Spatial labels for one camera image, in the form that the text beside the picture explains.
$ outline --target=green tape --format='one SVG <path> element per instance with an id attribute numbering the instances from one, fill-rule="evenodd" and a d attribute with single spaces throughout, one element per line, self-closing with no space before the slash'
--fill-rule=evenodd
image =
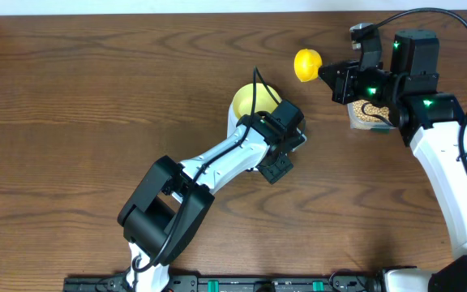
<path id="1" fill-rule="evenodd" d="M 208 281 L 208 292 L 219 292 L 219 281 L 217 280 Z"/>
<path id="2" fill-rule="evenodd" d="M 314 281 L 313 282 L 313 291 L 314 292 L 323 291 L 323 282 L 322 281 Z"/>

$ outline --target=brown wood grain surface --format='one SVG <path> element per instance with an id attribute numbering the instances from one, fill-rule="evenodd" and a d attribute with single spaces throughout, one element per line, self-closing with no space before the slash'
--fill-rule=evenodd
<path id="1" fill-rule="evenodd" d="M 307 119 L 275 185 L 239 175 L 173 267 L 319 275 L 452 260 L 442 213 L 397 131 L 351 130 L 327 85 L 293 58 L 356 58 L 348 29 L 390 12 L 0 17 L 0 291 L 59 291 L 68 275 L 129 265 L 119 210 L 151 164 L 225 138 L 229 103 L 257 65 Z M 462 12 L 467 19 L 467 12 Z M 443 15 L 383 27 L 438 33 L 439 89 L 467 107 L 467 32 Z"/>

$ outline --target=white arm segment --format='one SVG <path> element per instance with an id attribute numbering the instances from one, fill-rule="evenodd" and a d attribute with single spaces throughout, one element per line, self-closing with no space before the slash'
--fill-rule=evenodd
<path id="1" fill-rule="evenodd" d="M 467 176 L 457 160 L 460 127 L 457 122 L 438 122 L 428 130 L 421 127 L 410 143 L 443 211 L 454 259 L 467 255 Z M 464 144 L 467 152 L 467 128 Z"/>
<path id="2" fill-rule="evenodd" d="M 235 129 L 233 134 L 223 142 L 219 143 L 207 152 L 181 161 L 184 166 L 183 172 L 190 178 L 194 178 L 201 165 L 208 160 L 212 159 L 215 155 L 223 152 L 227 148 L 234 145 L 239 139 L 242 138 L 246 126 L 241 125 Z M 245 170 L 256 167 L 266 156 L 269 150 L 269 145 L 264 142 L 264 137 L 256 130 L 250 129 L 248 136 L 242 142 L 240 147 L 234 148 L 232 151 L 226 153 L 223 157 L 213 162 L 198 178 L 199 185 L 206 185 L 210 189 L 211 194 L 215 194 L 227 182 L 235 178 L 238 174 Z M 182 202 L 182 196 L 173 192 L 174 197 L 178 202 Z M 141 256 L 142 260 L 139 266 L 143 267 L 148 263 L 149 256 L 145 254 L 136 244 L 129 243 L 131 249 L 131 264 L 132 259 L 136 256 Z M 135 279 L 135 273 L 131 270 L 127 274 L 127 282 L 132 287 Z M 169 266 L 162 266 L 158 264 L 149 270 L 138 273 L 136 275 L 136 291 L 138 292 L 160 292 L 169 283 Z"/>

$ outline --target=clear plastic container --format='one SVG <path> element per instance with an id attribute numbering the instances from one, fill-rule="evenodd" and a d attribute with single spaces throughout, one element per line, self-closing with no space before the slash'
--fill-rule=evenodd
<path id="1" fill-rule="evenodd" d="M 384 122 L 366 122 L 366 121 L 362 121 L 354 113 L 354 106 L 353 106 L 352 103 L 349 103 L 347 105 L 347 111 L 349 112 L 350 127 L 352 129 L 361 129 L 361 130 L 380 129 L 380 130 L 387 130 L 387 129 L 393 129 L 394 128 L 394 127 L 390 127 L 389 125 L 387 125 Z"/>

